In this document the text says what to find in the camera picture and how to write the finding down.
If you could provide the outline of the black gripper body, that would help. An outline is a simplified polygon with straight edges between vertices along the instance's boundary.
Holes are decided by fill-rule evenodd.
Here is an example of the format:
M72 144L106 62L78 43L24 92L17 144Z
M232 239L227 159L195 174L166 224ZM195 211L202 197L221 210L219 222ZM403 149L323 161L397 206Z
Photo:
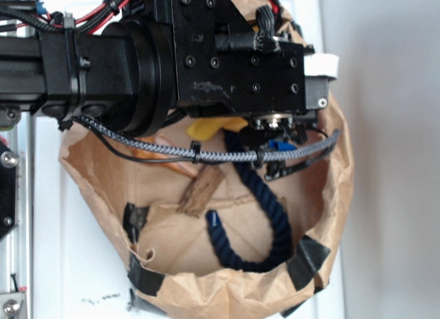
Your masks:
M188 116L299 124L328 107L338 60L289 33L280 0L152 2L170 27L174 105Z

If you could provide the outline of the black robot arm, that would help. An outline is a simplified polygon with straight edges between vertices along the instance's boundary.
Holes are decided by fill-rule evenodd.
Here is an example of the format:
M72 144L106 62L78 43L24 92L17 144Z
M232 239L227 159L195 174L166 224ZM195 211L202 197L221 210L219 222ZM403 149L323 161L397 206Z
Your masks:
M22 112L155 133L174 109L314 122L338 57L287 33L279 0L104 0L83 19L1 0L1 126Z

